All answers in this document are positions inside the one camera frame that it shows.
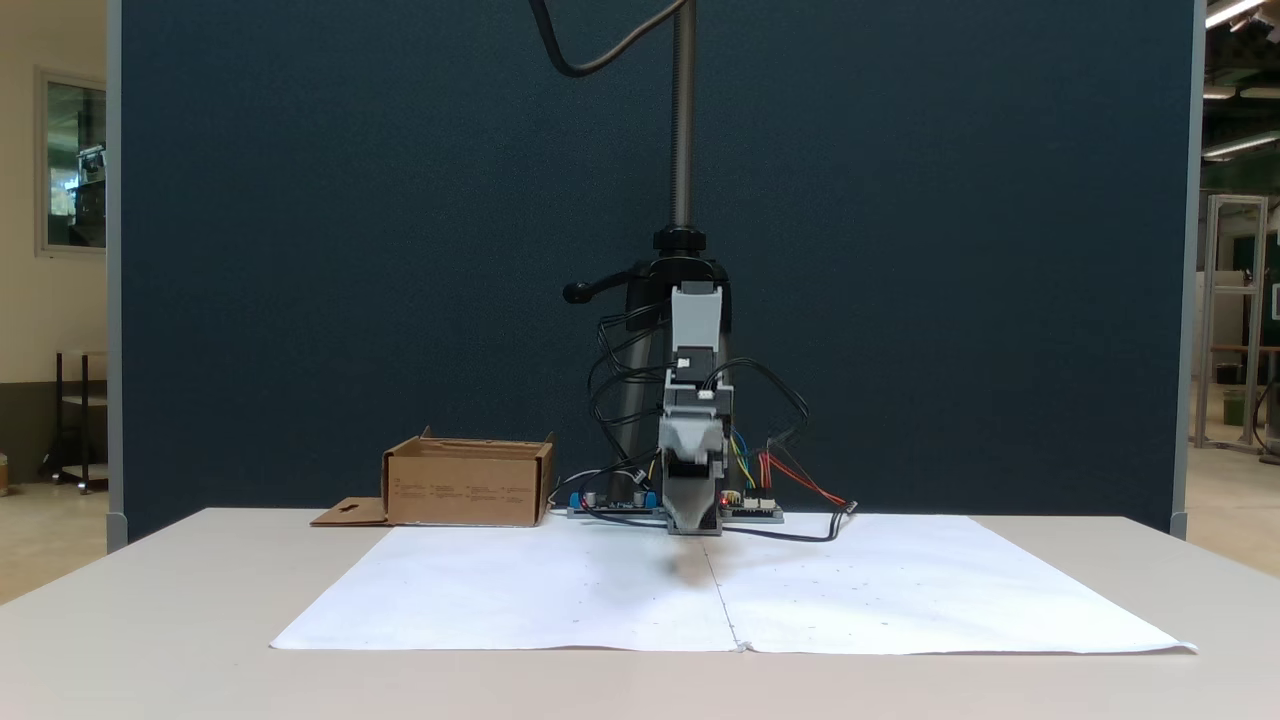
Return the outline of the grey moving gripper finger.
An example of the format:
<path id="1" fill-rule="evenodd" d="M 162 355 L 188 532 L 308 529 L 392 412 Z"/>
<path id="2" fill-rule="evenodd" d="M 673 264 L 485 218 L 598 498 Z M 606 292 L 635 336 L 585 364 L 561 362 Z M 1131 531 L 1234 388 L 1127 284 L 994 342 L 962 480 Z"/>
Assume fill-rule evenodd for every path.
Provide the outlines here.
<path id="1" fill-rule="evenodd" d="M 666 474 L 723 474 L 724 425 L 717 416 L 662 416 L 658 447 Z"/>

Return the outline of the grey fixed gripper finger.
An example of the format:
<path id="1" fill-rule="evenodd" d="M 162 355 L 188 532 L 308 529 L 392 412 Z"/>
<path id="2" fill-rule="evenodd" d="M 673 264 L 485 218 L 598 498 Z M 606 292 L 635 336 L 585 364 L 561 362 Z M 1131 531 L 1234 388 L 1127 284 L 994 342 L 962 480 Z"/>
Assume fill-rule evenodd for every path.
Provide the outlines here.
<path id="1" fill-rule="evenodd" d="M 664 510 L 669 534 L 719 534 L 721 493 L 710 477 L 664 479 Z"/>

